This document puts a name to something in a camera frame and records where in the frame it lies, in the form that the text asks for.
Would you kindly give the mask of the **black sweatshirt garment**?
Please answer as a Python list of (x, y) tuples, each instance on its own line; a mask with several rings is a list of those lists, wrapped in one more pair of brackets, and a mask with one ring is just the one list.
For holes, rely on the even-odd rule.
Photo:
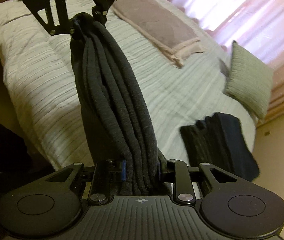
[(128, 59), (106, 27), (86, 13), (71, 19), (71, 64), (87, 144), (112, 194), (160, 196), (160, 151)]

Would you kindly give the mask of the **folded dark clothes stack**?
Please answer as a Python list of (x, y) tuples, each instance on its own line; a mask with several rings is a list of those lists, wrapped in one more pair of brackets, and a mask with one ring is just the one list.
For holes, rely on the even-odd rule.
[(211, 163), (248, 181), (259, 176), (259, 167), (248, 149), (239, 118), (216, 112), (182, 126), (180, 135), (191, 166)]

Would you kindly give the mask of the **grey striped bedspread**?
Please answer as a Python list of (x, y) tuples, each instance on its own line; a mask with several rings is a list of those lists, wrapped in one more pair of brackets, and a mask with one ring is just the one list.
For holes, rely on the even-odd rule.
[[(221, 67), (230, 64), (229, 56), (169, 1), (155, 1), (191, 27), (205, 48), (188, 57), (182, 68), (113, 12), (107, 15), (106, 27), (137, 78), (158, 148), (168, 159), (187, 161), (180, 128), (222, 112), (239, 118), (246, 145), (253, 149), (254, 119), (224, 94)], [(35, 148), (55, 169), (77, 161), (92, 165), (71, 67), (70, 36), (50, 36), (21, 1), (0, 3), (0, 60), (18, 122)]]

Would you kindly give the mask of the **pink folded blanket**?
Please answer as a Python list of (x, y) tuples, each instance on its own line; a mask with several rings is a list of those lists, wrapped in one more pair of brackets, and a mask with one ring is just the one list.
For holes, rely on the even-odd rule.
[(193, 29), (155, 0), (117, 0), (113, 12), (179, 68), (192, 54), (205, 51)]

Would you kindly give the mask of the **grey knitted cushion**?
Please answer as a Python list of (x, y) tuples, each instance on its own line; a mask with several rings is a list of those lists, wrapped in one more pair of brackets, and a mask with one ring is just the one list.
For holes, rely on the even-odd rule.
[(225, 93), (259, 119), (264, 119), (271, 98), (273, 70), (240, 46), (232, 43), (231, 66)]

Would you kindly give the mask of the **pink curtain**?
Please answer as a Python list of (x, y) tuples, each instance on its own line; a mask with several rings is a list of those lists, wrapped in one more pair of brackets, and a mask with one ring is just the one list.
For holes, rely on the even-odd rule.
[(284, 0), (168, 0), (225, 50), (236, 41), (274, 70), (266, 120), (284, 114)]

